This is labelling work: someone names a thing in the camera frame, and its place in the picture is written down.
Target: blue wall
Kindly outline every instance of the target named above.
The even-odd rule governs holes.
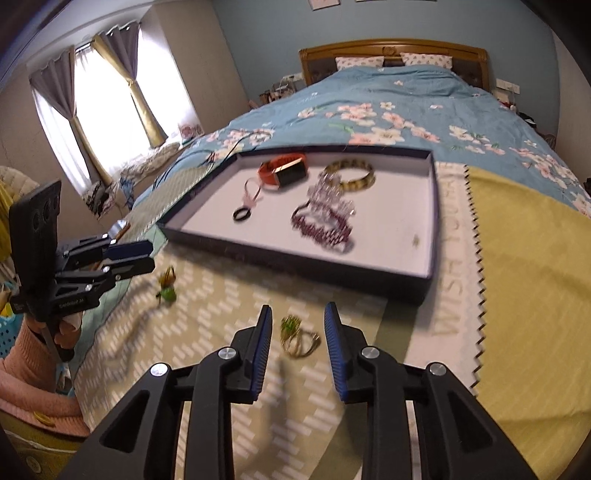
[[[485,48],[495,77],[521,87],[517,103],[556,134],[559,83],[550,28],[521,0],[341,0],[312,11],[307,0],[213,0],[251,99],[301,71],[298,51],[361,38],[428,38]]]

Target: tray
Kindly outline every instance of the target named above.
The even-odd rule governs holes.
[[[304,152],[306,180],[286,189],[264,189],[242,223],[232,213],[242,205],[244,184],[259,165],[278,154]],[[322,248],[291,226],[291,214],[307,200],[309,186],[325,166],[363,158],[375,184],[346,193],[355,202],[349,220],[352,242],[345,252]],[[344,180],[363,176],[343,170]],[[324,283],[420,304],[436,264],[439,196],[431,152],[397,147],[309,145],[235,154],[187,192],[160,220],[172,242],[270,267]]]

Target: watch face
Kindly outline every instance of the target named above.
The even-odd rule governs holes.
[[[302,160],[288,163],[275,171],[277,183],[280,187],[286,187],[308,176],[306,165]]]

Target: hand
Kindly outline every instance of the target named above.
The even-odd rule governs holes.
[[[65,317],[66,319],[71,319],[72,323],[76,325],[81,324],[81,313],[75,313],[74,315],[70,315]],[[41,333],[41,330],[45,327],[45,323],[40,323],[36,321],[32,315],[28,313],[25,314],[25,321],[27,326],[31,329],[31,331],[35,333]],[[56,333],[54,337],[54,341],[56,345],[59,345],[65,350],[70,350],[76,346],[76,343],[80,339],[80,334],[82,332],[82,328],[75,328],[71,323],[62,319],[60,321],[60,331]]]

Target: purple beaded bracelet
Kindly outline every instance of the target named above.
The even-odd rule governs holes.
[[[314,242],[325,247],[335,247],[340,243],[347,243],[349,241],[349,235],[351,234],[352,228],[347,223],[344,216],[334,212],[331,208],[326,208],[326,212],[330,219],[336,221],[336,227],[332,229],[324,228],[320,225],[313,225],[312,223],[306,222],[306,216],[300,213],[301,210],[308,208],[310,201],[303,205],[300,205],[295,209],[294,213],[291,214],[291,224],[293,228],[299,229],[302,236],[310,236],[314,239]]]

